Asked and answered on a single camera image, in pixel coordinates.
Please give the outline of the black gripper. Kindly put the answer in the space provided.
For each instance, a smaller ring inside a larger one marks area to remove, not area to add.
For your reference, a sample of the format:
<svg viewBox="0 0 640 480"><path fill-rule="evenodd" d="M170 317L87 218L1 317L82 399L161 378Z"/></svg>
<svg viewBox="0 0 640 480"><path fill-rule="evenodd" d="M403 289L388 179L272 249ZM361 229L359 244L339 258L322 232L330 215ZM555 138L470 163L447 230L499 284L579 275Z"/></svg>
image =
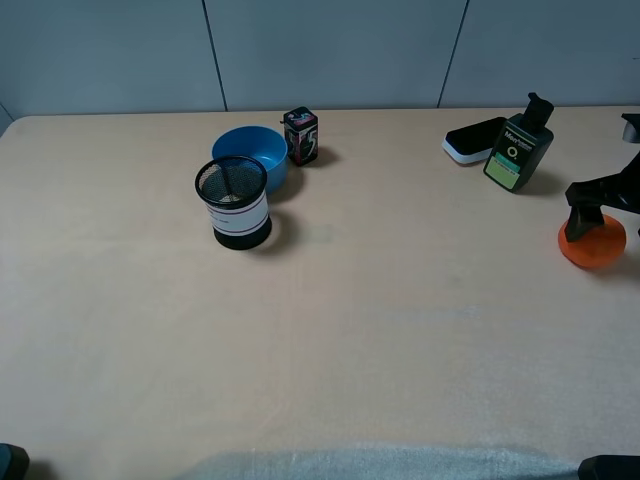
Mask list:
<svg viewBox="0 0 640 480"><path fill-rule="evenodd" d="M602 205L639 213L639 154L617 174L583 182L573 182L565 192L571 207L565 238L579 241L591 230L604 224Z"/></svg>

